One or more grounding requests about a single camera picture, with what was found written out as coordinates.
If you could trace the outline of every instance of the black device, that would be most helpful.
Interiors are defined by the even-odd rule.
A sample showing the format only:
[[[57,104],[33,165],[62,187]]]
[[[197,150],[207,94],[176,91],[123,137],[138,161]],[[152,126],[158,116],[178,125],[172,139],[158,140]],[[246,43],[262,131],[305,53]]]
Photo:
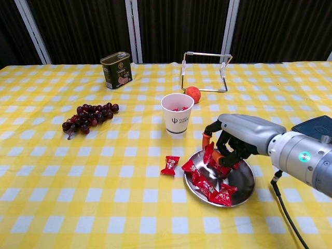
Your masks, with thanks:
[[[322,135],[332,137],[332,118],[326,115],[313,118],[292,127],[292,131],[300,132],[318,140]]]

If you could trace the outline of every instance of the paper cup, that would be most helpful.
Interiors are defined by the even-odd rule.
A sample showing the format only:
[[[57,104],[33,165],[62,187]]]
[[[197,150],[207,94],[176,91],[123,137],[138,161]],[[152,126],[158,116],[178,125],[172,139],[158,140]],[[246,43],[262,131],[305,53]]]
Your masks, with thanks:
[[[163,97],[160,104],[164,111],[167,133],[172,136],[183,134],[188,128],[189,117],[194,104],[193,98],[182,93],[171,93]]]

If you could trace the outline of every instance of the red candy wrapper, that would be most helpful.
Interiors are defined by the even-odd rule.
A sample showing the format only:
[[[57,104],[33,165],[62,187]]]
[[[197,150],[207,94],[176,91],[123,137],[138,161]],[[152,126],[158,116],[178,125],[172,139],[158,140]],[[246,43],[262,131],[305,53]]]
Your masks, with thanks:
[[[216,161],[213,159],[209,163],[209,166],[216,169],[221,174],[221,178],[226,178],[227,175],[229,174],[229,172],[232,170],[232,168],[230,168],[230,167],[219,166],[216,163]]]
[[[221,183],[220,185],[220,189],[226,189],[229,192],[229,195],[231,196],[232,194],[234,194],[236,191],[238,191],[237,187],[234,186],[230,186],[226,183]]]
[[[203,175],[199,177],[195,186],[199,187],[201,192],[211,202],[214,202],[214,199],[219,194],[218,191],[213,187],[213,185]]]
[[[184,107],[181,108],[181,110],[179,110],[178,108],[176,108],[176,109],[173,109],[172,111],[174,111],[174,112],[180,112],[180,111],[186,110],[186,109],[188,109],[188,107],[184,106]]]
[[[189,172],[191,173],[191,177],[192,177],[192,183],[194,185],[196,185],[198,179],[201,177],[201,173],[199,173],[198,169],[196,168],[195,164],[193,163],[193,161],[190,159],[189,161],[187,161],[183,166],[182,169],[185,172]]]
[[[214,198],[213,202],[225,206],[232,206],[230,197],[232,196],[232,194],[238,191],[238,188],[234,186],[229,186],[225,183],[221,183],[220,189],[221,190],[219,191],[218,195]]]
[[[234,164],[234,165],[232,166],[232,168],[235,169],[235,170],[238,170],[239,167],[240,167],[240,163],[241,163],[241,161],[237,162],[236,164]]]
[[[164,174],[164,175],[175,175],[174,168],[177,165],[179,160],[180,160],[180,157],[166,156],[165,169],[162,169],[160,171],[160,173]]]
[[[213,150],[214,150],[214,142],[210,143],[209,145],[206,145],[203,156],[203,162],[205,164],[211,161]]]
[[[230,194],[226,189],[222,189],[213,199],[213,202],[220,205],[232,206],[232,202],[230,200]]]

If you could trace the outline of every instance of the green can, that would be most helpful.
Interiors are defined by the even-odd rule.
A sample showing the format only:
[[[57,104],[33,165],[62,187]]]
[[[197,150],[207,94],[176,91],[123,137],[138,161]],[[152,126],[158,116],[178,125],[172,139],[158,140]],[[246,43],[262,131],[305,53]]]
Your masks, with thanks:
[[[126,52],[117,52],[100,60],[108,88],[117,89],[132,81],[129,57]]]

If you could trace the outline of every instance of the metal plate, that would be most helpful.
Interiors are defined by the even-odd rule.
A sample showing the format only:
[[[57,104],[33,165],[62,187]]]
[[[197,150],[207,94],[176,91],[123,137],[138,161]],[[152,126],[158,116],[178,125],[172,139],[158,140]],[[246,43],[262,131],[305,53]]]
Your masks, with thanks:
[[[240,162],[238,170],[232,170],[226,179],[221,179],[215,169],[204,164],[202,150],[193,154],[189,159],[194,162],[196,168],[209,180],[217,191],[220,190],[221,183],[226,183],[238,188],[238,191],[232,195],[232,206],[244,203],[253,193],[255,188],[255,176],[250,166],[244,160]],[[221,208],[228,208],[227,206],[208,201],[199,188],[192,184],[190,173],[185,172],[183,178],[189,190],[202,201]]]

